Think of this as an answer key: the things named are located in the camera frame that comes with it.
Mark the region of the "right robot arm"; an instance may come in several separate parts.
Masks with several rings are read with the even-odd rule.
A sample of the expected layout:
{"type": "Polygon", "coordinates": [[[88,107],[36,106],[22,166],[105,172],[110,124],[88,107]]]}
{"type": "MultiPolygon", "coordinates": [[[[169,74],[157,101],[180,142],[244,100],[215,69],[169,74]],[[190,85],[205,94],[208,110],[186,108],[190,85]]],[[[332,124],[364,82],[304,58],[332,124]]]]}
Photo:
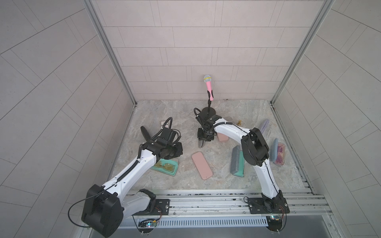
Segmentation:
{"type": "Polygon", "coordinates": [[[263,134],[257,128],[245,129],[228,122],[215,113],[213,108],[200,110],[194,108],[195,119],[200,128],[197,131],[198,145],[204,147],[206,142],[214,140],[217,134],[223,134],[241,145],[243,157],[252,165],[260,181],[264,210],[268,213],[282,211],[288,213],[288,205],[282,191],[275,182],[270,168],[269,146],[263,134]]]}

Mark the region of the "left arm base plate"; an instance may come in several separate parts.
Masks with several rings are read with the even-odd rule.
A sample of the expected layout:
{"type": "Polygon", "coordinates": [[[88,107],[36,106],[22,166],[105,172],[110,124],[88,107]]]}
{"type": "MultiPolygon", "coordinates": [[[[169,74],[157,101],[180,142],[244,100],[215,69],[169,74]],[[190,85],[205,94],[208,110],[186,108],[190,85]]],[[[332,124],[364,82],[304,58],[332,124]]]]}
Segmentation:
{"type": "Polygon", "coordinates": [[[135,213],[135,216],[160,216],[160,215],[168,215],[170,208],[170,200],[169,199],[156,199],[155,204],[151,202],[149,207],[144,210],[135,213]]]}

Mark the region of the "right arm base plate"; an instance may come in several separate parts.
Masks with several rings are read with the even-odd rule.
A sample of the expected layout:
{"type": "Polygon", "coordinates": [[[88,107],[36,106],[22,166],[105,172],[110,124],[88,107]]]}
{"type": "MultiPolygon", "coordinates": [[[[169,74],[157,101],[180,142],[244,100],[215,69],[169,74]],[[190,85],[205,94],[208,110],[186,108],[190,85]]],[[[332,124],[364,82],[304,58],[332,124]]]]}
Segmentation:
{"type": "Polygon", "coordinates": [[[251,214],[288,214],[290,209],[285,198],[244,198],[251,214]]]}

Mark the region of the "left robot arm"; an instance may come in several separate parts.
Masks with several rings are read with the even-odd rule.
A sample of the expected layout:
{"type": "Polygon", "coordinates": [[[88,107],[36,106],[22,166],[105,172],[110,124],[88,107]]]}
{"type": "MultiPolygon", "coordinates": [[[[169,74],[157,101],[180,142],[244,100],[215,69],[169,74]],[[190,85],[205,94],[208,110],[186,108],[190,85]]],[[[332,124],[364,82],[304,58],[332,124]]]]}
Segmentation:
{"type": "Polygon", "coordinates": [[[181,133],[172,128],[172,122],[173,118],[169,117],[154,136],[141,127],[146,142],[140,144],[138,155],[115,177],[88,190],[83,199],[82,228],[92,228],[108,238],[116,232],[124,217],[139,212],[163,214],[156,205],[156,195],[147,189],[139,190],[126,205],[122,202],[133,185],[161,159],[170,160],[182,155],[181,133]]]}

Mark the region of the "pink grey case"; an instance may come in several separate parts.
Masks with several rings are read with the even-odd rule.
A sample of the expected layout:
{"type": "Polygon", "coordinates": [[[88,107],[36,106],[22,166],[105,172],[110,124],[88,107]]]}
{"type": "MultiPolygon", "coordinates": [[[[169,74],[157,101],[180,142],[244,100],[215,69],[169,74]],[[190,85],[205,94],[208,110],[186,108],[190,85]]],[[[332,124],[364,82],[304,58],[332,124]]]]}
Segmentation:
{"type": "Polygon", "coordinates": [[[217,139],[219,142],[223,143],[223,142],[227,142],[229,140],[229,137],[222,134],[222,133],[218,133],[217,134],[217,139]]]}

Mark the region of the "brown black glasses case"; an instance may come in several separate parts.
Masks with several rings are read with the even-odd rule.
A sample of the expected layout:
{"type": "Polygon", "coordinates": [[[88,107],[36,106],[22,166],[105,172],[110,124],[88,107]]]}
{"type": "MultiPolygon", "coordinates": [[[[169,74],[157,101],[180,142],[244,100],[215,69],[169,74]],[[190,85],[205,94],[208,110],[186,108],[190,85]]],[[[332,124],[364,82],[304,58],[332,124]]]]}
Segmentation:
{"type": "Polygon", "coordinates": [[[144,126],[141,126],[141,127],[140,127],[140,130],[141,130],[141,133],[142,133],[144,139],[145,139],[146,141],[150,141],[151,138],[152,138],[152,136],[150,135],[150,133],[148,132],[148,130],[147,130],[144,126]]]}

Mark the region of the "mint case yellow glasses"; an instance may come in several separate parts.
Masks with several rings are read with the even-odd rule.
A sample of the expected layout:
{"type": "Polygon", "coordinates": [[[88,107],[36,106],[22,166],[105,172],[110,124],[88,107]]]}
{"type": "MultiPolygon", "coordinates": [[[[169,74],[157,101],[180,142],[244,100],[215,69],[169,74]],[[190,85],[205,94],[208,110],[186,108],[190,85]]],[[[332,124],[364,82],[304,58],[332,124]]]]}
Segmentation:
{"type": "Polygon", "coordinates": [[[178,167],[179,165],[176,161],[160,159],[151,169],[174,177],[178,167]]]}

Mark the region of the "clear case pink glasses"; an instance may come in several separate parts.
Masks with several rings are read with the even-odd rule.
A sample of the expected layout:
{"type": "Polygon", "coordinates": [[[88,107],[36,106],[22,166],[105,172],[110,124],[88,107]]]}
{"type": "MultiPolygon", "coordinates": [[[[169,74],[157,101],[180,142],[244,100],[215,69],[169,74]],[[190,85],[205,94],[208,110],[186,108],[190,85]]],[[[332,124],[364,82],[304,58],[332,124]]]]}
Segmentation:
{"type": "Polygon", "coordinates": [[[285,154],[286,154],[285,144],[279,142],[279,139],[276,138],[273,141],[273,144],[271,147],[270,161],[276,165],[283,166],[285,163],[285,154]]]}

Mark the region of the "grey mint case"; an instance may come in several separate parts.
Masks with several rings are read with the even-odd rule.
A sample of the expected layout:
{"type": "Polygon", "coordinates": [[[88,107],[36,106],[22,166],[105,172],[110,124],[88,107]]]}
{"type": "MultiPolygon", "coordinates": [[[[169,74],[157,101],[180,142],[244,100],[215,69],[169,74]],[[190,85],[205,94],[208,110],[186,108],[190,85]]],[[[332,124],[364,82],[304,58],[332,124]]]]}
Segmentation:
{"type": "Polygon", "coordinates": [[[244,161],[241,146],[237,145],[232,150],[230,173],[242,178],[244,176],[244,161]]]}

